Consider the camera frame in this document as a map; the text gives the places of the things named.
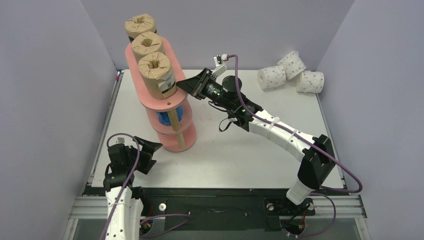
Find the brown roll front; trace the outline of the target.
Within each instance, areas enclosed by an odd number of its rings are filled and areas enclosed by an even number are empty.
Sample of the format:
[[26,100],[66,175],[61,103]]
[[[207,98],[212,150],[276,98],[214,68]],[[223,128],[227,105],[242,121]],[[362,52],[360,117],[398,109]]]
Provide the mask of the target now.
[[141,33],[130,45],[136,62],[151,53],[165,53],[162,38],[152,31]]

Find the brown paper roll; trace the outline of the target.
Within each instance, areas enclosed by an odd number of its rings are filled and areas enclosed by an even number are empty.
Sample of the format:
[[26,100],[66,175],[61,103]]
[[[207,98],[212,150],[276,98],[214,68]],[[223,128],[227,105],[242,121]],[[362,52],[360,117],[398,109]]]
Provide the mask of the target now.
[[146,13],[126,20],[124,28],[130,42],[132,42],[140,34],[147,32],[157,33],[155,19]]

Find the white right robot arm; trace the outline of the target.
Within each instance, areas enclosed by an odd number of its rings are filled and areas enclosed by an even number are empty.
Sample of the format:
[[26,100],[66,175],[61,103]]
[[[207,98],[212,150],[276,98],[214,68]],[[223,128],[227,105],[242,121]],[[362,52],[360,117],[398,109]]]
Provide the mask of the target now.
[[241,92],[242,81],[238,77],[228,75],[218,83],[217,77],[222,73],[218,68],[204,68],[176,85],[198,100],[209,99],[234,119],[236,126],[275,143],[300,162],[297,179],[282,199],[283,209],[289,214],[296,213],[335,167],[331,141],[325,135],[316,137],[301,132],[269,114]]

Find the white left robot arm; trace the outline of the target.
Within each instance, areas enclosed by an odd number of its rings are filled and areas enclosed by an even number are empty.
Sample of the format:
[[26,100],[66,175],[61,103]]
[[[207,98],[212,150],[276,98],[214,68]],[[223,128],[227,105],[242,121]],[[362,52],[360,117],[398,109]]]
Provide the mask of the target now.
[[107,203],[107,219],[101,240],[137,240],[140,217],[149,209],[149,201],[136,187],[134,172],[147,175],[156,160],[153,154],[163,146],[127,133],[115,133],[106,141],[110,163],[106,167],[103,188]]

